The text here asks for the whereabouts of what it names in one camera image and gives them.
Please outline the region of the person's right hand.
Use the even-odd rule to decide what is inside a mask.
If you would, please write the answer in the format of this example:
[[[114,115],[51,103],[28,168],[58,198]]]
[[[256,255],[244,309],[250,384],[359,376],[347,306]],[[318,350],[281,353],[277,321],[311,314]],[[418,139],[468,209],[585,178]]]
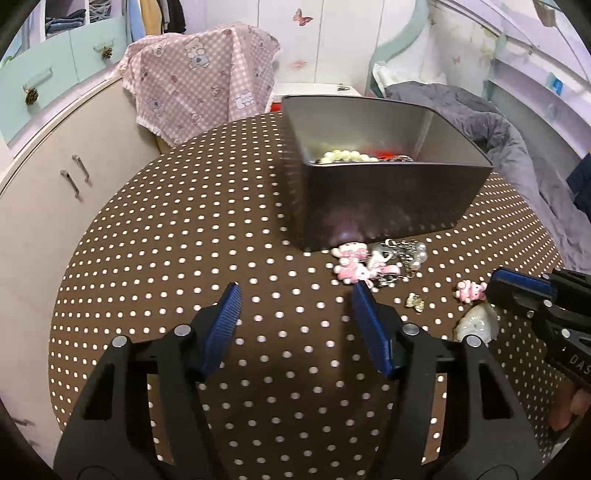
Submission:
[[[573,416],[584,416],[591,403],[590,391],[564,378],[553,397],[548,414],[549,427],[561,431],[568,427]]]

